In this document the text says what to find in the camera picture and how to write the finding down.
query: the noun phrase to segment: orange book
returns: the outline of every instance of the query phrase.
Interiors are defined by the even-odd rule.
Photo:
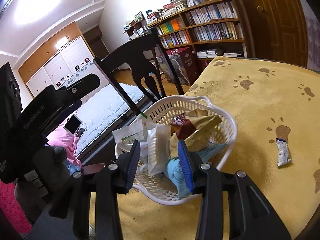
[[[185,31],[185,30],[183,30],[183,33],[184,33],[184,35],[185,35],[185,37],[186,37],[186,39],[187,39],[188,43],[191,43],[191,42],[190,42],[190,39],[189,39],[189,36],[188,36],[188,34],[186,33],[186,31]]]
[[[173,19],[170,21],[173,30],[177,31],[180,29],[177,19]]]

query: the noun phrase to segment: table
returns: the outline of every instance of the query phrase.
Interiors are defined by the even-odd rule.
[[[317,73],[285,63],[216,57],[185,93],[207,96],[234,116],[238,136],[222,171],[244,170],[273,205],[292,239],[320,203],[319,78]],[[287,139],[292,156],[292,163],[283,168],[276,166],[276,138]],[[125,240],[195,239],[200,198],[162,206],[132,189],[128,195],[119,195],[118,203]],[[224,203],[228,227],[226,195]],[[228,229],[223,239],[229,239]]]

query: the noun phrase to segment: mattress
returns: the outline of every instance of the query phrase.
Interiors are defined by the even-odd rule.
[[[138,87],[122,83],[120,85],[134,103],[137,104],[142,98],[146,98]],[[83,122],[80,128],[85,129],[78,140],[76,156],[79,157],[90,144],[104,134],[129,109],[127,103],[110,84],[85,102],[76,113]]]

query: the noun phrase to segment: laundry basket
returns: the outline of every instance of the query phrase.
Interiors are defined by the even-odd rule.
[[[200,100],[206,102],[208,106],[198,103]],[[227,111],[213,105],[209,98],[204,96],[185,97],[178,95],[162,98],[150,106],[144,114],[150,117],[154,123],[170,125],[173,117],[195,109],[208,110],[209,115],[217,114],[222,120],[219,125],[215,126],[210,138],[210,141],[213,143],[227,144],[223,150],[214,156],[212,163],[218,170],[221,170],[231,153],[237,136],[236,122]],[[116,158],[118,158],[121,153],[121,148],[116,145]],[[133,184],[133,187],[159,204],[179,205],[196,197],[196,195],[188,195],[185,198],[178,199],[177,188],[162,173],[153,177],[148,176],[148,172],[144,174],[136,173],[135,179],[137,183]]]

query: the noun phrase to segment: chair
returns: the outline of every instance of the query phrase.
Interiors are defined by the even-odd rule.
[[[134,40],[123,44],[115,51],[111,52],[103,60],[100,61],[98,58],[95,59],[102,72],[105,73],[108,81],[122,96],[126,103],[128,103],[128,100],[130,98],[128,97],[128,95],[124,95],[126,93],[111,74],[113,70],[115,70],[124,63],[127,63],[130,66],[132,78],[136,85],[153,103],[155,103],[157,100],[161,98],[166,97],[164,87],[161,82],[159,63],[156,59],[155,47],[159,49],[163,57],[164,63],[167,64],[167,66],[171,70],[175,79],[175,85],[178,90],[178,93],[180,95],[183,95],[184,92],[179,81],[178,75],[175,69],[173,68],[171,60],[169,59],[166,51],[164,50],[164,47],[162,46],[162,43],[160,42],[160,39],[158,38],[158,34],[155,29],[150,29],[150,33],[135,38]],[[152,51],[156,67],[145,58],[143,52],[147,50]],[[156,80],[158,81],[160,91],[158,90],[156,80],[153,78],[153,76],[151,76],[151,74],[155,75]],[[145,89],[141,83],[141,80],[143,78],[149,91]]]

